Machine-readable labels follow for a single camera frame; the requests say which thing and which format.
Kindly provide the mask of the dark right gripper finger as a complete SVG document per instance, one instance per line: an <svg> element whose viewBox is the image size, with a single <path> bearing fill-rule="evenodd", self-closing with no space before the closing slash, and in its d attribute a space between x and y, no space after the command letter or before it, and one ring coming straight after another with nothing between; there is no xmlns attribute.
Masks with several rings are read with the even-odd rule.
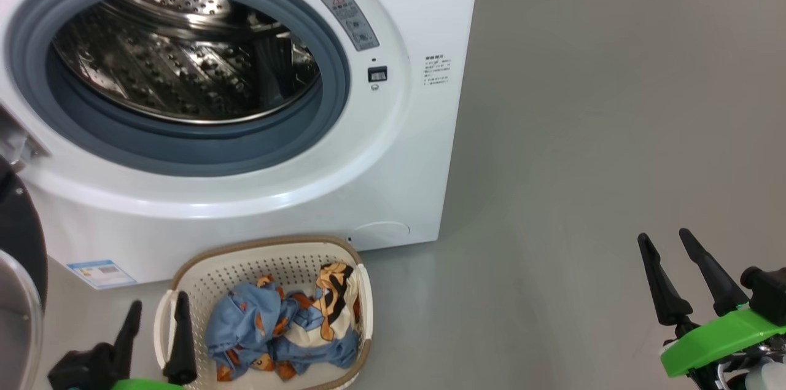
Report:
<svg viewBox="0 0 786 390"><path fill-rule="evenodd" d="M640 233L637 243L658 323L663 326L690 326L693 309L674 289L661 266L660 254L648 234Z"/></svg>
<svg viewBox="0 0 786 390"><path fill-rule="evenodd" d="M749 302L749 296L738 286L721 264L700 244L687 228L680 228L679 237L684 248L705 280L713 298L713 309L724 316Z"/></svg>

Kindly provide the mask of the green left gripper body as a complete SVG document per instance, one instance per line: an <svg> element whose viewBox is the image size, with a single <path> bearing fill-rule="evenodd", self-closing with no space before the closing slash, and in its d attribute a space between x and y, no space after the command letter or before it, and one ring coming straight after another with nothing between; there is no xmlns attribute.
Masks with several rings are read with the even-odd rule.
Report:
<svg viewBox="0 0 786 390"><path fill-rule="evenodd" d="M182 385L148 379L116 381L111 390L183 390Z"/></svg>

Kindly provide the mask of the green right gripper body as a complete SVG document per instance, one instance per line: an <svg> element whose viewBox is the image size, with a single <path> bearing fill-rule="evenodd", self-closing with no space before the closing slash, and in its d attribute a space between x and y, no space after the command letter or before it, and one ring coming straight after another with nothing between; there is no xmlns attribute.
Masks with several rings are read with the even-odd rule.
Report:
<svg viewBox="0 0 786 390"><path fill-rule="evenodd" d="M689 331L663 348L660 362L669 378L678 378L783 334L784 326L744 307Z"/></svg>

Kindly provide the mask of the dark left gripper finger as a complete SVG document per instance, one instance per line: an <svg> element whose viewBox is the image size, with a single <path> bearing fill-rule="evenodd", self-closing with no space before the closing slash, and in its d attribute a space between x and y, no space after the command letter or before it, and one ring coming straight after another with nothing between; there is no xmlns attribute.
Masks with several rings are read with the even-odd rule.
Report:
<svg viewBox="0 0 786 390"><path fill-rule="evenodd" d="M118 380L130 378L130 367L134 351L134 339L141 325L142 303L135 300L130 305L123 325L114 343L113 372Z"/></svg>
<svg viewBox="0 0 786 390"><path fill-rule="evenodd" d="M163 376L171 384L185 386L198 377L193 339L193 323L189 309L189 297L179 291L174 307L174 337L171 353L163 367Z"/></svg>

